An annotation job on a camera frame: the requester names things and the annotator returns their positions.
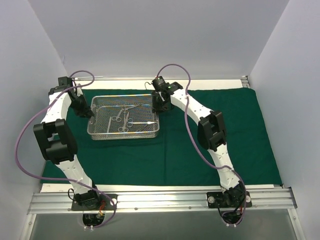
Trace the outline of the metal mesh instrument tray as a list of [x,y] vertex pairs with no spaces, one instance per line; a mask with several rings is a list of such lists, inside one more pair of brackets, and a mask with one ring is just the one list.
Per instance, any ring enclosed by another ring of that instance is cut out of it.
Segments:
[[93,97],[94,116],[87,133],[94,141],[155,138],[160,130],[151,94],[99,95]]

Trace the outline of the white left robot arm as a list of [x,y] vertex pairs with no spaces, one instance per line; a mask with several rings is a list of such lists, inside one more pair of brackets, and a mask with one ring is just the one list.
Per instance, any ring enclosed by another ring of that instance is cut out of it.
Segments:
[[41,123],[33,126],[42,156],[59,168],[65,180],[71,183],[75,203],[95,210],[100,206],[101,197],[93,190],[96,186],[78,160],[76,138],[66,121],[70,108],[81,118],[89,119],[94,113],[80,86],[70,77],[58,78],[58,86],[51,88],[48,95],[51,106]]

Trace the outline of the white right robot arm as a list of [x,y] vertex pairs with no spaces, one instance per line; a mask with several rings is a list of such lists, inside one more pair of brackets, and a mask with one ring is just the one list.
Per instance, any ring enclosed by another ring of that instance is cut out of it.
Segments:
[[214,111],[192,96],[177,82],[165,82],[158,76],[152,81],[152,107],[156,113],[163,113],[178,107],[184,111],[184,120],[188,133],[188,118],[197,124],[197,141],[207,150],[213,160],[213,168],[217,170],[220,179],[223,203],[234,206],[245,198],[246,191],[239,176],[235,174],[227,148],[227,132],[221,111]]

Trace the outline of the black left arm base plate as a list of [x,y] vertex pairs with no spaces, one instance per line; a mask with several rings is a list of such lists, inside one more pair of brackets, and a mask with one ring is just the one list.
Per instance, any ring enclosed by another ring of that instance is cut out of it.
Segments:
[[97,211],[97,210],[114,210],[112,202],[104,195],[95,191],[88,191],[83,194],[76,194],[72,200],[72,211]]

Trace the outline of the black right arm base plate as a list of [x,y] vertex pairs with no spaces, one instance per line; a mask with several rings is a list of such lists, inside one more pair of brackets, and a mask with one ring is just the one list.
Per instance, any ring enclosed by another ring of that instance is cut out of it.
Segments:
[[227,190],[225,192],[212,191],[206,193],[208,208],[239,208],[244,207],[245,194],[241,191]]

